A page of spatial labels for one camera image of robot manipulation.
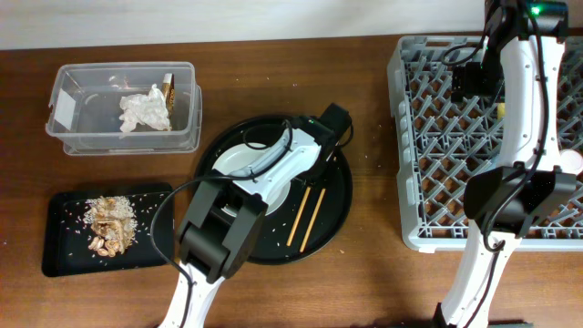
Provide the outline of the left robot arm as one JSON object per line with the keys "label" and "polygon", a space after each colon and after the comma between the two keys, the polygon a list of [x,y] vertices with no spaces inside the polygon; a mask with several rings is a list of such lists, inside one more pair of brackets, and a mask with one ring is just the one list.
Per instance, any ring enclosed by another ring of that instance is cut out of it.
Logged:
{"label": "left robot arm", "polygon": [[353,181],[343,147],[353,138],[348,110],[320,116],[267,115],[213,141],[175,230],[179,273],[164,327],[201,327],[220,285],[250,261],[282,265],[309,257],[340,230]]}

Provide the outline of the pink plastic cup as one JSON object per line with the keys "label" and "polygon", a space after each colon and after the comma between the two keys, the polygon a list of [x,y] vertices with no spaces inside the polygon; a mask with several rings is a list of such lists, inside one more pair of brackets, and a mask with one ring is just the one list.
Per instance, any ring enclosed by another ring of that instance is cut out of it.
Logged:
{"label": "pink plastic cup", "polygon": [[579,175],[583,170],[582,155],[573,149],[559,151],[560,167],[564,173]]}

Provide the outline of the white napkin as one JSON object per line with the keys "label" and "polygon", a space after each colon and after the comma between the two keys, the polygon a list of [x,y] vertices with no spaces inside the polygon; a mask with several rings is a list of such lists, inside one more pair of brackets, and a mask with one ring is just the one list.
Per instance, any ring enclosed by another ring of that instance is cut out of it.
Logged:
{"label": "white napkin", "polygon": [[134,94],[122,97],[119,101],[122,114],[120,131],[129,133],[137,125],[147,125],[155,130],[172,130],[166,98],[156,84],[147,94]]}

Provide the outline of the gold foil wrapper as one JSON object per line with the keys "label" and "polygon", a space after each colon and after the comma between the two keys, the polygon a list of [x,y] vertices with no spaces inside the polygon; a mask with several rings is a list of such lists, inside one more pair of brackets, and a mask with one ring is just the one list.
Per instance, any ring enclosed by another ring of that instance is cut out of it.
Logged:
{"label": "gold foil wrapper", "polygon": [[175,103],[175,84],[174,75],[166,73],[163,78],[161,92],[165,98],[166,109],[171,117],[174,112]]}

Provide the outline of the grey plate with food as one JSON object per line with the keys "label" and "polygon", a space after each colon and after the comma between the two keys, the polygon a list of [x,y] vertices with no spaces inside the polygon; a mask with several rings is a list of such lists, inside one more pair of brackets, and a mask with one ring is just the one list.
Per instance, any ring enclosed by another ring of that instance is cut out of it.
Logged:
{"label": "grey plate with food", "polygon": [[[251,149],[244,143],[237,144],[219,155],[211,168],[217,170],[219,173],[231,174],[232,171],[244,165],[251,164],[265,152],[265,149]],[[288,182],[276,196],[270,198],[266,212],[267,216],[272,215],[272,213],[283,205],[289,195],[290,189],[291,183]]]}

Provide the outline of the food scraps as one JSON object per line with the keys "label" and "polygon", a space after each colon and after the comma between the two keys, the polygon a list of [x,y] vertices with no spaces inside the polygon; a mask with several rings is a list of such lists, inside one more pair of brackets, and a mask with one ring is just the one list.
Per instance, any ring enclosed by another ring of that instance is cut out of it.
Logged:
{"label": "food scraps", "polygon": [[136,242],[138,222],[129,198],[99,197],[86,201],[83,222],[93,231],[87,248],[101,257],[123,255]]}

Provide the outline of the wooden chopstick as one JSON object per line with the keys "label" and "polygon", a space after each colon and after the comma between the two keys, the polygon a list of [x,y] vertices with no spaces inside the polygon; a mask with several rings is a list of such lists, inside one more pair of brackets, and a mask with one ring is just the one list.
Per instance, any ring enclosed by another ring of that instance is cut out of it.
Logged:
{"label": "wooden chopstick", "polygon": [[309,241],[309,239],[311,237],[312,229],[313,229],[314,223],[315,223],[315,221],[317,219],[317,216],[318,216],[318,213],[320,211],[320,208],[322,206],[322,202],[323,202],[324,196],[326,194],[326,191],[327,191],[327,189],[322,189],[321,192],[320,192],[318,201],[317,201],[317,203],[315,205],[315,208],[314,208],[314,210],[312,212],[312,216],[311,216],[311,219],[310,219],[308,228],[307,228],[307,230],[306,230],[306,232],[304,234],[303,240],[302,240],[302,244],[301,244],[301,247],[300,247],[300,253],[304,253],[305,248],[307,246],[307,243],[308,243],[308,241]]}
{"label": "wooden chopstick", "polygon": [[295,236],[295,233],[297,231],[299,222],[300,222],[301,217],[302,217],[303,210],[304,210],[305,205],[306,205],[306,202],[307,202],[307,200],[308,200],[308,198],[310,196],[311,190],[312,190],[312,187],[311,186],[308,186],[306,188],[304,194],[303,194],[302,201],[300,203],[300,207],[299,207],[299,209],[298,209],[298,211],[296,213],[295,220],[294,220],[294,222],[293,222],[293,224],[291,226],[291,231],[290,231],[288,240],[286,242],[286,246],[288,246],[288,247],[290,247],[292,245],[292,241],[293,241],[294,236]]}

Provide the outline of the yellow small bowl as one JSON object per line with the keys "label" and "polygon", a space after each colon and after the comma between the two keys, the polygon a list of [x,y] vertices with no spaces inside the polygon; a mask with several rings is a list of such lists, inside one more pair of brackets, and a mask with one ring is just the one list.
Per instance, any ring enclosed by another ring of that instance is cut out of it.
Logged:
{"label": "yellow small bowl", "polygon": [[504,103],[496,104],[496,117],[498,120],[502,120],[506,114],[506,105]]}

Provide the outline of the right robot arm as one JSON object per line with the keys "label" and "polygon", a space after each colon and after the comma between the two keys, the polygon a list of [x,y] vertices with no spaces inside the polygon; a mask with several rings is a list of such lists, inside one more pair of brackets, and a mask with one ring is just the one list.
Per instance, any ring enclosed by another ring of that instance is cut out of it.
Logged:
{"label": "right robot arm", "polygon": [[436,305],[433,327],[486,327],[503,270],[530,228],[575,192],[582,157],[559,147],[557,83],[566,52],[568,6],[558,1],[487,1],[473,55],[453,69],[452,99],[505,104],[493,169],[469,179],[468,235],[455,280]]}

